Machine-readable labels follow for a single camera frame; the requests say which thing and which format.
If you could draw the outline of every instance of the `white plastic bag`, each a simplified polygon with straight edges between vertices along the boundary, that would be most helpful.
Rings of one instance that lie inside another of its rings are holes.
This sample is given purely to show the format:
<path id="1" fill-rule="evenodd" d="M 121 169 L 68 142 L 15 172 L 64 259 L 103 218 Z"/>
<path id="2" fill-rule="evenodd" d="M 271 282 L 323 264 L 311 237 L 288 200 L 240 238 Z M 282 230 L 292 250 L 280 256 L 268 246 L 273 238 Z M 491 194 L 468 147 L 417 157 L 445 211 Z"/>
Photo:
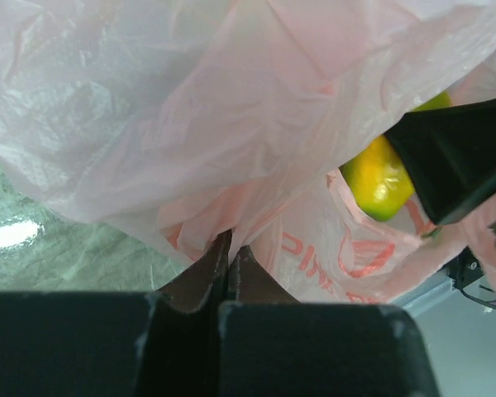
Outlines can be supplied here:
<path id="1" fill-rule="evenodd" d="M 495 49 L 496 0 L 2 0 L 0 164 L 67 218 L 179 261 L 233 229 L 231 255 L 253 242 L 299 297 L 391 299 L 462 240 L 410 271 L 422 242 L 364 227 L 327 181 Z M 315 247 L 319 282 L 284 236 Z M 378 249 L 375 277 L 353 277 Z"/>

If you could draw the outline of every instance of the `green marble floor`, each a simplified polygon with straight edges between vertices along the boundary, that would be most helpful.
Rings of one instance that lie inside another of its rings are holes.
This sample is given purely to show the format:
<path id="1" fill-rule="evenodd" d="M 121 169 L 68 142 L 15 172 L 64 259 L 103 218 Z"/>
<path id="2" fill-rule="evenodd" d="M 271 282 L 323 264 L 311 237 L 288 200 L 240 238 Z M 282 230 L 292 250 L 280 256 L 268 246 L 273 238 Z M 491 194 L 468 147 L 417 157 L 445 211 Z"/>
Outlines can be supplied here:
<path id="1" fill-rule="evenodd" d="M 0 290 L 151 290 L 182 269 L 113 227 L 59 219 L 0 170 Z"/>

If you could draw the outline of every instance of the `floor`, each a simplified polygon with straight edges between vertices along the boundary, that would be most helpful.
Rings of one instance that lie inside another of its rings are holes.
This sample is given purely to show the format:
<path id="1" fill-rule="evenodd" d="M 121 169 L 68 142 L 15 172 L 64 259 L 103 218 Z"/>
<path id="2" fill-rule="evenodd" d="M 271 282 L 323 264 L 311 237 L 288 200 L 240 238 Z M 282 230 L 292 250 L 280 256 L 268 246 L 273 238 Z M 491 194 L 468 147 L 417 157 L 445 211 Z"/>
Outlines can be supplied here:
<path id="1" fill-rule="evenodd" d="M 0 170 L 0 290 L 152 290 L 182 269 L 113 227 L 59 219 Z"/>
<path id="2" fill-rule="evenodd" d="M 477 282 L 469 289 L 477 296 Z M 455 292 L 416 321 L 441 395 L 496 396 L 496 311 Z"/>

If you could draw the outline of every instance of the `pink plastic bag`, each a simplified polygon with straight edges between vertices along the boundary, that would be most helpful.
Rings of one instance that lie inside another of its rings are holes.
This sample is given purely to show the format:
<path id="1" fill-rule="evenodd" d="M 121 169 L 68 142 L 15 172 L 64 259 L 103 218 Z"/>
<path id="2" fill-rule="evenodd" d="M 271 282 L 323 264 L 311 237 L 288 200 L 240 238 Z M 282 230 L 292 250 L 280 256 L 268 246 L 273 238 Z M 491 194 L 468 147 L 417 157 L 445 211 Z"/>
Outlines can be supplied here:
<path id="1" fill-rule="evenodd" d="M 0 164 L 184 263 L 233 229 L 302 299 L 384 301 L 465 241 L 333 170 L 495 49 L 496 0 L 2 0 Z"/>

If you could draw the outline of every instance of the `green-yellow fruit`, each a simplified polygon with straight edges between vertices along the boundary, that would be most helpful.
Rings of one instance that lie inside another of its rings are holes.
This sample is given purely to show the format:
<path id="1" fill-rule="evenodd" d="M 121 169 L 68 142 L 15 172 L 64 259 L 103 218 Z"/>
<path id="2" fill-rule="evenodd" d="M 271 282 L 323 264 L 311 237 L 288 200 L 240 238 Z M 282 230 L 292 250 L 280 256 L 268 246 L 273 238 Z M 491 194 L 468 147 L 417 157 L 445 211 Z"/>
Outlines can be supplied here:
<path id="1" fill-rule="evenodd" d="M 413 111 L 446 108 L 447 93 L 440 93 Z M 358 206 L 373 219 L 389 220 L 408 201 L 414 189 L 408 173 L 385 136 L 374 139 L 357 157 L 341 167 Z"/>

